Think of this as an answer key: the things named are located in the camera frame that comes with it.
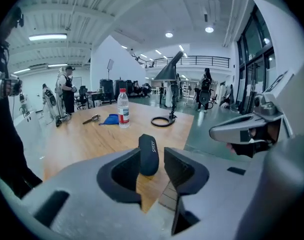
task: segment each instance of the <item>person wearing cap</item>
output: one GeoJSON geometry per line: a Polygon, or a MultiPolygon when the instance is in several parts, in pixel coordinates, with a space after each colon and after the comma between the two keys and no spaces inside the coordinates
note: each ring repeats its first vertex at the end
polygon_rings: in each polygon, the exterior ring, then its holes
{"type": "Polygon", "coordinates": [[[74,113],[74,92],[76,92],[76,88],[73,87],[72,80],[69,78],[69,76],[72,75],[73,70],[74,68],[72,68],[72,66],[67,66],[65,68],[66,75],[61,75],[59,79],[63,90],[65,110],[66,113],[70,115],[74,113]]]}
{"type": "Polygon", "coordinates": [[[0,25],[0,178],[23,198],[31,189],[42,183],[27,166],[24,145],[12,119],[8,96],[19,95],[22,88],[11,85],[7,64],[9,44],[6,39],[13,28],[24,25],[24,16],[19,7],[13,7],[0,25]]]}

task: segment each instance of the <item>red and white label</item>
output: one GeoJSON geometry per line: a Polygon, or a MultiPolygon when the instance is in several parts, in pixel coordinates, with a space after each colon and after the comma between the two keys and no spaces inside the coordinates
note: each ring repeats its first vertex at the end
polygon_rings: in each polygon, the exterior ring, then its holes
{"type": "Polygon", "coordinates": [[[118,122],[120,124],[127,124],[130,121],[129,110],[127,108],[118,109],[118,122]]]}

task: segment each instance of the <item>wooden tabletop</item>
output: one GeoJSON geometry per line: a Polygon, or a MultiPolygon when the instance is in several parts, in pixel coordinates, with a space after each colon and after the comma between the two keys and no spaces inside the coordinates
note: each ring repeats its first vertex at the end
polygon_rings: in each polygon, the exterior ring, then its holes
{"type": "Polygon", "coordinates": [[[44,178],[79,161],[136,148],[138,138],[148,134],[156,139],[160,164],[155,175],[139,174],[137,178],[136,192],[142,196],[142,210],[147,212],[169,183],[164,169],[164,147],[184,149],[194,116],[176,112],[176,122],[162,128],[153,126],[150,121],[152,117],[168,115],[166,109],[130,102],[129,112],[130,126],[126,129],[97,122],[82,124],[94,114],[101,115],[103,122],[109,114],[117,113],[116,104],[77,111],[59,128],[52,125],[44,158],[44,178]]]}

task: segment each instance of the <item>black cap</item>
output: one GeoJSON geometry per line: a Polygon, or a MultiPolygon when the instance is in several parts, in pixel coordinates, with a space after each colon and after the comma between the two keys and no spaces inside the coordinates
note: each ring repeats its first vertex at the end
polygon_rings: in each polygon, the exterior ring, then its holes
{"type": "Polygon", "coordinates": [[[65,70],[75,70],[75,68],[73,68],[72,66],[67,66],[67,67],[65,68],[65,70]]]}

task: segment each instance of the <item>triangular white wall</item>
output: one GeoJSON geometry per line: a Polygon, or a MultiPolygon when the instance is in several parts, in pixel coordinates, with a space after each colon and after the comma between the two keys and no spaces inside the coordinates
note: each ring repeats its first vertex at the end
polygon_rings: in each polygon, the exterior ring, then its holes
{"type": "Polygon", "coordinates": [[[107,65],[109,60],[114,61],[113,68],[110,70],[111,80],[131,80],[138,81],[139,85],[146,82],[145,69],[122,48],[121,45],[111,36],[108,36],[102,44],[91,54],[91,85],[92,90],[99,89],[100,79],[107,79],[107,65]]]}

